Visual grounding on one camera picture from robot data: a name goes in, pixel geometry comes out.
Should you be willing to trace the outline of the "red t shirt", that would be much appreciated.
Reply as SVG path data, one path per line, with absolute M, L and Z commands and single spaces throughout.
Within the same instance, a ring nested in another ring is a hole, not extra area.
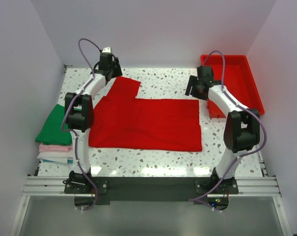
M 131 148 L 202 151 L 199 102 L 186 99 L 137 98 L 140 82 L 115 79 L 94 108 L 88 145 L 92 148 Z

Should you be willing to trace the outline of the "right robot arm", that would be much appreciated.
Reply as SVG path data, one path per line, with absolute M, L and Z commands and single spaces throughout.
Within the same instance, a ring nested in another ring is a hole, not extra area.
M 232 185 L 243 157 L 252 154 L 251 150 L 260 142 L 259 111 L 249 109 L 223 86 L 221 80 L 215 80 L 210 66 L 200 66 L 197 76 L 190 76 L 185 95 L 214 102 L 226 117 L 223 134 L 226 149 L 205 185 L 209 191 L 221 193 L 227 185 Z

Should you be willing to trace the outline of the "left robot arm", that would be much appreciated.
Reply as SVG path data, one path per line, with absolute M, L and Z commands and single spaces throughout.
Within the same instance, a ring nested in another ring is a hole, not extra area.
M 66 124 L 67 130 L 71 132 L 75 155 L 72 170 L 75 173 L 82 172 L 86 175 L 91 168 L 88 139 L 94 121 L 93 98 L 112 78 L 119 76 L 122 76 L 119 59 L 112 53 L 111 47 L 106 47 L 100 52 L 99 62 L 92 68 L 83 86 L 65 95 L 65 115 L 61 130 L 65 131 Z

